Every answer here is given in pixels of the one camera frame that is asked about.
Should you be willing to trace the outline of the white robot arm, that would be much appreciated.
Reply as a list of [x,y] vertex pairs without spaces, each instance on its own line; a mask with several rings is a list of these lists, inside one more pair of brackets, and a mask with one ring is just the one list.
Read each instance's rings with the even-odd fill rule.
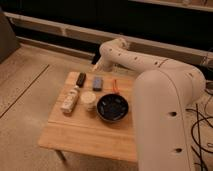
[[195,171],[185,110],[205,91],[195,66],[133,52],[123,38],[99,48],[95,70],[118,63],[139,73],[132,90],[132,118],[139,171]]

